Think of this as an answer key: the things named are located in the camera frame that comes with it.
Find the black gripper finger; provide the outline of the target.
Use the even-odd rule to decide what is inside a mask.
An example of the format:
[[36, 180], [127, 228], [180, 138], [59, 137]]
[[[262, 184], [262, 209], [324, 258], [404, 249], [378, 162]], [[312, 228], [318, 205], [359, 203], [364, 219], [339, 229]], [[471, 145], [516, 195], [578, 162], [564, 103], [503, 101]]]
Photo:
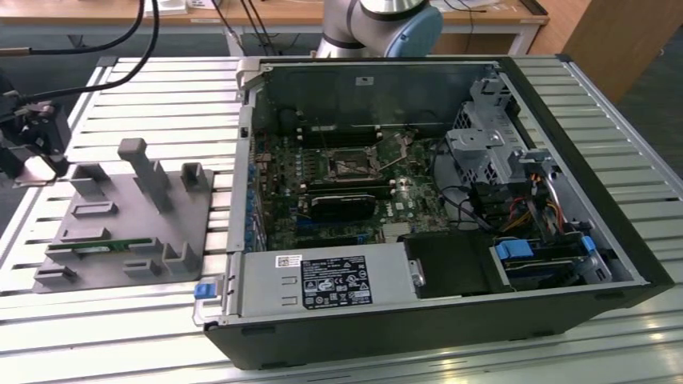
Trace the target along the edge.
[[71, 127], [63, 105], [47, 104], [40, 112], [43, 123], [44, 152], [56, 176], [65, 175], [69, 167], [65, 151], [71, 141]]
[[16, 179], [24, 171], [24, 148], [1, 147], [1, 172], [9, 179]]

